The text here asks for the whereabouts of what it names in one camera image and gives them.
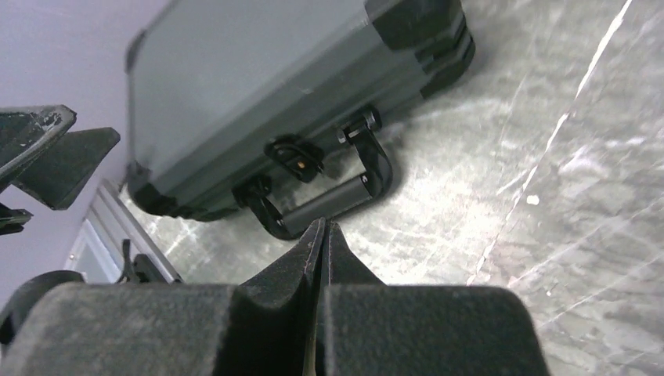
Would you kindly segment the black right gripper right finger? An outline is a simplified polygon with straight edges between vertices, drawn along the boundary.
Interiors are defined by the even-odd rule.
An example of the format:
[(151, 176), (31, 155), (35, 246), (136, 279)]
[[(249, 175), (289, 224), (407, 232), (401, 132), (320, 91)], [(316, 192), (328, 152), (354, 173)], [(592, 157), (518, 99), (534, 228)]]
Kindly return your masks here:
[(497, 286), (388, 285), (332, 223), (322, 253), (320, 375), (548, 375), (532, 317)]

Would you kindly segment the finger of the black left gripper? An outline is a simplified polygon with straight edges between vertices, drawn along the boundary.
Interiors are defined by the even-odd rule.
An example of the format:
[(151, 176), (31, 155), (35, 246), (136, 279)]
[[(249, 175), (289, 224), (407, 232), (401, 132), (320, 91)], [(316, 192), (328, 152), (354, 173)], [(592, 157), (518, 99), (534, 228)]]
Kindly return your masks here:
[(65, 105), (1, 109), (1, 190), (5, 190), (75, 124)]
[(68, 132), (12, 184), (53, 211), (68, 209), (106, 155), (119, 143), (113, 128)]

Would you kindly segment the black poker set case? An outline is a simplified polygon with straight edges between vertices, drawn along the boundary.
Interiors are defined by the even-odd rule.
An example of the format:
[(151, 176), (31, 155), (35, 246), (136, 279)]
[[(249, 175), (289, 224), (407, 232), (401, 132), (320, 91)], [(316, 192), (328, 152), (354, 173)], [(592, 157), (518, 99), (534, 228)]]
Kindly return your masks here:
[(297, 239), (388, 194), (377, 133), (475, 51), (460, 1), (171, 1), (125, 53), (128, 194)]

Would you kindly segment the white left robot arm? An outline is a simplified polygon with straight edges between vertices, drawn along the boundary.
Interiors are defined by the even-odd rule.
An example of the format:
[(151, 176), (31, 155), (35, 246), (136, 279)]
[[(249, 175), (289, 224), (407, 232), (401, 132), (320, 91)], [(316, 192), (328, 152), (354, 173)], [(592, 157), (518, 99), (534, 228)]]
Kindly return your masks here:
[[(113, 128), (71, 131), (76, 111), (64, 104), (1, 107), (1, 194), (14, 186), (52, 211), (67, 210), (121, 136)], [(1, 202), (1, 236), (20, 233), (33, 218)], [(8, 348), (38, 301), (58, 285), (83, 282), (56, 270), (21, 284), (1, 310), (1, 347)]]

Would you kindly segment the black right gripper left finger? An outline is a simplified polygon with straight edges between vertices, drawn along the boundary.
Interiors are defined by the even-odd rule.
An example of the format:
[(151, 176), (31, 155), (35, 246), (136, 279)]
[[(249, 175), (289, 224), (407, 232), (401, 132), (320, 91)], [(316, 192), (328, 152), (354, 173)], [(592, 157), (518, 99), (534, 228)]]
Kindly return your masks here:
[(68, 282), (44, 295), (4, 375), (313, 375), (326, 222), (246, 282)]

